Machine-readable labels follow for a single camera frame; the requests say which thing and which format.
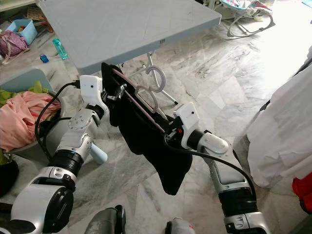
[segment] black cable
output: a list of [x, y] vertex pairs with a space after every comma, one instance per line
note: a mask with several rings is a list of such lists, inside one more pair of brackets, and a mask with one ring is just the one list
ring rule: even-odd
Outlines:
[[45, 130], [44, 132], [44, 135], [43, 135], [43, 138], [42, 138], [42, 143], [43, 143], [43, 146], [45, 149], [48, 149], [47, 148], [47, 144], [46, 144], [46, 140], [47, 140], [47, 136], [48, 136], [48, 133], [50, 132], [50, 130], [54, 127], [54, 125], [61, 121], [61, 120], [67, 120], [67, 119], [71, 119], [71, 117], [64, 117], [64, 118], [58, 118], [56, 120], [53, 120], [51, 121], [51, 123], [49, 124], [49, 126], [47, 127], [47, 129]]
[[189, 150], [184, 150], [184, 149], [177, 149], [175, 147], [172, 147], [170, 146], [168, 143], [167, 143], [167, 140], [166, 140], [166, 133], [164, 134], [164, 138], [163, 138], [163, 141], [164, 141], [164, 144], [167, 148], [171, 149], [172, 151], [175, 151], [177, 154], [185, 154], [185, 155], [189, 155], [189, 154], [192, 154], [192, 155], [196, 155], [196, 156], [200, 156], [200, 157], [205, 157], [205, 158], [209, 158], [209, 159], [212, 159], [212, 160], [215, 160], [215, 161], [218, 161], [218, 162], [221, 162], [235, 170], [237, 170], [239, 173], [241, 173], [247, 180], [247, 182], [249, 183], [250, 185], [250, 189], [252, 191], [252, 195], [253, 195], [253, 198], [255, 201], [257, 201], [257, 195], [255, 193], [255, 188], [254, 188], [254, 184], [252, 182], [252, 180], [249, 178], [249, 176], [242, 170], [240, 169], [239, 167], [236, 167], [235, 165], [221, 159], [221, 158], [218, 158], [218, 157], [214, 157], [214, 156], [211, 156], [209, 154], [205, 154], [205, 153], [200, 153], [200, 152], [196, 152], [196, 151], [189, 151]]
[[79, 80], [76, 80], [75, 82], [71, 82], [71, 83], [67, 83], [65, 85], [63, 85], [60, 90], [54, 95], [54, 97], [51, 99], [51, 101], [49, 101], [49, 103], [43, 108], [43, 110], [40, 112], [36, 124], [35, 124], [35, 137], [36, 140], [38, 142], [38, 145], [42, 148], [44, 154], [47, 156], [48, 160], [51, 161], [52, 156], [50, 155], [49, 151], [44, 147], [43, 143], [40, 140], [39, 137], [39, 132], [38, 132], [38, 128], [39, 128], [39, 123], [40, 123], [40, 119], [43, 116], [43, 113], [48, 109], [48, 107], [57, 99], [57, 97], [59, 96], [59, 94], [69, 85], [73, 85], [76, 86], [79, 85]]

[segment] black cloth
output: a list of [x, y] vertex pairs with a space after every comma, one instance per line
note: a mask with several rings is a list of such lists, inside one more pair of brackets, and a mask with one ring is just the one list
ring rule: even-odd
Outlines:
[[[126, 83], [126, 90], [140, 103], [134, 95], [134, 87], [114, 73], [112, 68], [120, 71], [116, 66], [102, 63], [103, 87], [106, 92], [113, 95], [119, 85]], [[143, 105], [141, 106], [154, 119], [161, 118], [159, 114], [151, 113]], [[185, 174], [191, 167], [192, 155], [180, 155], [167, 148], [163, 143], [163, 133], [126, 95], [114, 107], [109, 106], [109, 109], [110, 124], [119, 127], [130, 150], [136, 155], [144, 155], [158, 172], [164, 191], [176, 195]]]
[[0, 166], [0, 197], [11, 189], [18, 174], [19, 167], [14, 160]]

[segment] pink bag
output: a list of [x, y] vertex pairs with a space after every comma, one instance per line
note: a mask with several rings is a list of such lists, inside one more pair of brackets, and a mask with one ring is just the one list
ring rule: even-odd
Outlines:
[[28, 50], [24, 37], [20, 37], [10, 30], [0, 34], [0, 54], [5, 57], [3, 64], [8, 64], [9, 59], [17, 58]]

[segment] gray plastic basket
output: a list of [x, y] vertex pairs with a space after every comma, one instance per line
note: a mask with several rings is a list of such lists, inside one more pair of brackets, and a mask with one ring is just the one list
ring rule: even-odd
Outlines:
[[[47, 80], [45, 74], [42, 70], [38, 68], [31, 68], [13, 78], [9, 81], [0, 84], [0, 89], [7, 90], [10, 92], [21, 92], [26, 91], [29, 87], [33, 86], [35, 81], [39, 80], [41, 82], [42, 87], [50, 90], [50, 94], [53, 96], [55, 92], [53, 91], [49, 81]], [[61, 104], [61, 112], [60, 117], [66, 117], [65, 111], [66, 106], [65, 102], [61, 97], [58, 97], [58, 101]], [[48, 151], [51, 155], [54, 154], [59, 142], [67, 130], [68, 120], [59, 121], [48, 133], [46, 144]], [[48, 163], [47, 157], [44, 155], [43, 150], [40, 148], [37, 142], [29, 144], [27, 146], [14, 149], [9, 152], [10, 154], [15, 154], [20, 157], [26, 158], [28, 160], [33, 161], [37, 165], [46, 165]]]

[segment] gray folding table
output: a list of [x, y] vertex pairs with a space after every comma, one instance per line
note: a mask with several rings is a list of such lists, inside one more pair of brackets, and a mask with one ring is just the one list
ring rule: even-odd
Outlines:
[[81, 75], [99, 71], [102, 62], [119, 64], [145, 53], [150, 66], [150, 51], [221, 19], [194, 0], [46, 0], [39, 6]]

